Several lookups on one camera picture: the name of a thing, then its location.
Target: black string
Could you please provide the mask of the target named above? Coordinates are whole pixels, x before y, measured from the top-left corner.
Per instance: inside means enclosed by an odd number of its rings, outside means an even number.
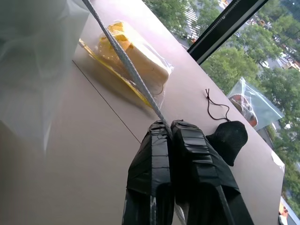
[[[227,106],[227,105],[223,105],[223,104],[216,104],[216,103],[214,103],[212,100],[211,100],[211,98],[210,98],[210,89],[205,89],[205,91],[206,91],[206,94],[207,94],[207,100],[208,100],[208,107],[207,107],[207,112],[208,112],[208,114],[209,114],[209,116],[213,119],[213,120],[227,120],[228,122],[230,122],[230,120],[228,119],[228,117],[227,117],[227,114],[228,114],[228,112],[229,112],[229,106]],[[228,110],[227,110],[227,112],[226,112],[226,115],[225,115],[225,117],[223,117],[223,118],[219,118],[219,119],[216,119],[216,118],[214,118],[214,117],[212,117],[212,115],[211,115],[211,113],[210,113],[210,102],[212,103],[212,104],[214,104],[214,105],[219,105],[219,106],[225,106],[225,107],[227,107],[228,108]]]

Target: ziplock bag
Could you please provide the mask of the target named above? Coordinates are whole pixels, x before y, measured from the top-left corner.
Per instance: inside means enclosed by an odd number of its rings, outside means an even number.
[[[161,106],[165,96],[165,83],[173,71],[173,67],[128,23],[115,21],[108,26],[108,29],[131,59],[156,103]],[[143,93],[132,81],[129,72],[104,33],[100,34],[96,43],[85,43],[84,40],[80,40],[80,45],[95,60],[125,82],[145,104],[150,106]]]
[[[44,149],[88,15],[81,0],[1,2],[0,122]]]
[[[284,117],[278,108],[243,77],[235,84],[227,97],[255,130]]]

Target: white table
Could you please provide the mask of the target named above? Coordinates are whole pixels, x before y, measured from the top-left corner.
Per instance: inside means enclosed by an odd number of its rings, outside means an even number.
[[[213,100],[231,106],[229,118],[242,121],[249,136],[232,172],[254,223],[276,224],[284,172],[268,145],[141,0],[94,5],[106,25],[129,22],[175,67],[162,106],[169,122],[184,119],[213,133],[222,121],[207,114],[206,88]],[[90,16],[82,39],[99,33]],[[108,82],[111,75],[79,46],[74,62],[46,154],[0,123],[1,225],[121,224],[128,167],[158,118],[118,79]],[[211,113],[222,117],[225,109],[211,107]]]

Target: clear plastic bag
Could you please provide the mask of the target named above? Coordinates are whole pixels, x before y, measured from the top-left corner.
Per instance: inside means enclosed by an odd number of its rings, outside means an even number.
[[[255,130],[284,117],[278,108],[243,77],[227,97]]]
[[[0,122],[40,148],[88,16],[81,0],[1,3]]]
[[[173,67],[128,23],[115,21],[112,25],[108,26],[108,29],[131,59],[156,103],[161,106],[165,96],[165,84],[173,71]],[[91,49],[84,45],[85,43],[81,43],[81,46],[93,58],[110,70],[113,70],[115,75],[149,105],[136,84],[132,81],[130,74],[104,33],[100,34],[94,51],[91,51]]]

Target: gray rope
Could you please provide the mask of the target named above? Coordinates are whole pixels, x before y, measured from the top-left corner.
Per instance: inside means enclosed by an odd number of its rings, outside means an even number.
[[[92,6],[90,0],[82,0],[90,13],[94,16],[94,18],[97,20],[99,23],[101,29],[103,30],[104,34],[106,35],[107,39],[111,43],[113,49],[117,53],[118,57],[120,60],[123,62],[124,66],[126,67],[127,71],[130,73],[131,78],[133,81],[136,83],[136,85],[139,88],[139,91],[145,96],[145,98],[148,100],[150,105],[152,106],[154,112],[157,114],[157,116],[161,119],[162,123],[164,124],[169,137],[172,139],[172,131],[170,125],[167,123],[166,119],[162,115],[158,105],[156,104],[153,96],[150,94],[148,88],[146,87],[144,81],[141,79],[140,75],[138,74],[136,68],[134,67],[132,61],[129,59],[123,48],[120,46],[120,44],[117,42],[117,40],[111,35],[109,30],[103,25],[102,21],[100,20],[98,14],[96,13],[94,7]],[[184,219],[184,214],[182,212],[182,209],[175,204],[174,206],[175,212],[178,216],[179,221],[181,222],[182,225],[185,225],[185,219]]]

